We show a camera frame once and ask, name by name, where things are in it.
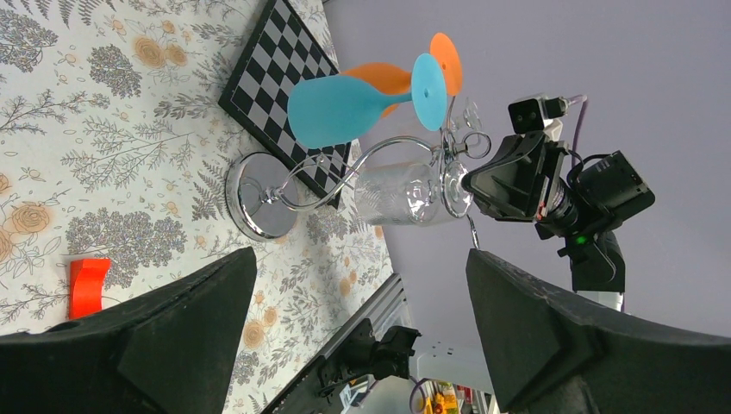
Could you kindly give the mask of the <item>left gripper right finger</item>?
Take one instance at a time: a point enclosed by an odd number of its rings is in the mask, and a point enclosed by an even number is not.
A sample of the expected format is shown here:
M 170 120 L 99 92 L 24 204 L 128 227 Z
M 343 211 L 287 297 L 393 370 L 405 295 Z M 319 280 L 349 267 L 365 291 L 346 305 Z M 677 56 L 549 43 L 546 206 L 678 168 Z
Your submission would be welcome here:
M 501 411 L 729 412 L 727 337 L 610 309 L 475 248 L 465 273 Z

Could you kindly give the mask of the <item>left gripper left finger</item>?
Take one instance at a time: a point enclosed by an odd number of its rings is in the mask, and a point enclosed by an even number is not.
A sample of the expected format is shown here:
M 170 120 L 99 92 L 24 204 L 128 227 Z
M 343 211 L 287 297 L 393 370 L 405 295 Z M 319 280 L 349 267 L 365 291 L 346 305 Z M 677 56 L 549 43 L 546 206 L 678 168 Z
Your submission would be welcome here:
M 241 248 L 90 316 L 3 336 L 2 412 L 222 412 L 256 279 Z

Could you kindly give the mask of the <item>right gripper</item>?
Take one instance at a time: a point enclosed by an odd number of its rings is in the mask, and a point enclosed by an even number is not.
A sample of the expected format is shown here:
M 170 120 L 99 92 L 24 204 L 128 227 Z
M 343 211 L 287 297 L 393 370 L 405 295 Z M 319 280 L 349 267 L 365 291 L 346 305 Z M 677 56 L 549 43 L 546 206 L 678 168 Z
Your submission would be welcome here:
M 498 221 L 540 222 L 558 208 L 561 173 L 570 154 L 564 141 L 544 132 L 509 135 L 495 156 L 461 179 L 480 212 Z

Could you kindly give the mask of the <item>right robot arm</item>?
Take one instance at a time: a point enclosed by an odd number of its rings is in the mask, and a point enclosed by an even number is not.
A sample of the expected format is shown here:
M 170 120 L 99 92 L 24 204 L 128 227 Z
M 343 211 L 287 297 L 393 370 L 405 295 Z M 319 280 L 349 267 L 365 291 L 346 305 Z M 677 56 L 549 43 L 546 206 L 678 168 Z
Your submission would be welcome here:
M 622 152 L 581 158 L 546 131 L 512 135 L 461 184 L 483 215 L 532 223 L 541 240 L 562 239 L 572 290 L 623 311 L 626 264 L 615 230 L 655 195 Z

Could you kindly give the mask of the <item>clear wine glass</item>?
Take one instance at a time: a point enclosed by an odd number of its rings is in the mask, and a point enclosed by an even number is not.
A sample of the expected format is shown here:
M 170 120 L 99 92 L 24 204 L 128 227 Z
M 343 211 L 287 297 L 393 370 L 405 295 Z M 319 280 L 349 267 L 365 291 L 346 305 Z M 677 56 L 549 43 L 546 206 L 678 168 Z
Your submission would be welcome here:
M 373 226 L 426 227 L 460 219 L 473 203 L 472 194 L 461 184 L 466 174 L 457 160 L 367 169 L 354 186 L 356 211 Z

